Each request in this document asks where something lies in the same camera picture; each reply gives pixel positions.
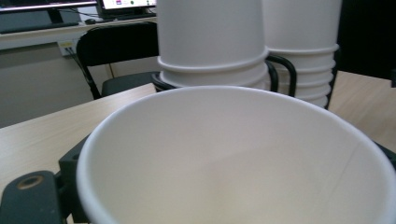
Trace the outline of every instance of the black office chair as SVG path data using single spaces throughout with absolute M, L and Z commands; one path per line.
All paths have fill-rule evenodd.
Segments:
M 88 67 L 158 55 L 157 24 L 154 22 L 93 28 L 77 44 L 79 64 L 95 100 L 148 84 L 151 76 L 158 72 L 113 77 L 103 83 L 100 93 Z

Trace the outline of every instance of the chair backrest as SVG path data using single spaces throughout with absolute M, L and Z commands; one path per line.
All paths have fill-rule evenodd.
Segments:
M 157 24 L 137 22 L 96 27 L 77 44 L 77 56 L 93 99 L 101 98 L 88 66 L 118 63 L 159 55 Z

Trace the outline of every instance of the white paper cup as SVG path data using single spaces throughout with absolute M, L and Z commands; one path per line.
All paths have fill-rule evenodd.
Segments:
M 311 101 L 307 101 L 307 102 L 312 105 L 317 105 L 319 107 L 324 108 L 327 105 L 327 103 L 329 103 L 329 99 L 327 99 L 327 96 L 323 96 L 316 100 L 311 100 Z
M 331 48 L 315 50 L 277 50 L 270 49 L 270 53 L 281 56 L 289 60 L 297 71 L 316 69 L 319 67 L 334 67 L 334 52 L 338 45 Z M 275 68 L 284 68 L 284 66 L 274 63 Z
M 300 88 L 296 88 L 295 97 L 301 100 L 309 99 L 309 97 L 313 95 L 321 97 L 327 95 L 331 89 L 332 88 L 330 87 L 329 84 L 313 86 L 313 87 L 300 87 Z M 289 85 L 279 84 L 277 92 L 288 95 Z
M 372 140 L 315 105 L 248 88 L 125 106 L 86 141 L 77 182 L 98 224 L 396 222 L 396 176 Z
M 276 69 L 279 83 L 288 85 L 290 84 L 290 73 L 288 70 L 278 68 Z M 316 86 L 323 83 L 329 83 L 332 81 L 333 74 L 332 70 L 328 69 L 322 72 L 314 73 L 297 73 L 297 86 Z M 270 82 L 270 78 L 265 77 L 266 82 Z
M 237 14 L 241 8 L 248 13 Z M 162 0 L 157 22 L 158 61 L 166 70 L 223 70 L 267 56 L 261 0 Z
M 268 76 L 268 67 L 264 62 L 237 69 L 224 69 L 205 72 L 200 69 L 182 72 L 163 70 L 160 77 L 165 83 L 177 88 L 224 85 L 262 89 L 264 78 Z
M 326 49 L 337 40 L 341 0 L 263 0 L 270 49 Z

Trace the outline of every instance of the wooden table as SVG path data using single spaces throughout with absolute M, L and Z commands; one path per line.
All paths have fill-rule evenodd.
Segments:
M 59 171 L 58 160 L 118 108 L 155 93 L 152 85 L 0 129 L 0 192 L 38 170 Z M 389 81 L 340 72 L 330 111 L 379 144 L 396 149 L 396 89 Z
M 396 88 L 389 80 L 339 72 L 329 110 L 396 152 Z

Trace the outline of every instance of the cup stack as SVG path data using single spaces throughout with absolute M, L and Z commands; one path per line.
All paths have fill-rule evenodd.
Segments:
M 177 88 L 263 89 L 269 50 L 262 13 L 262 0 L 159 1 L 160 80 Z
M 262 0 L 265 44 L 270 53 L 291 61 L 297 71 L 296 98 L 324 107 L 335 67 L 334 52 L 341 0 Z M 289 73 L 274 64 L 281 93 L 288 93 Z M 269 90 L 269 78 L 265 89 Z

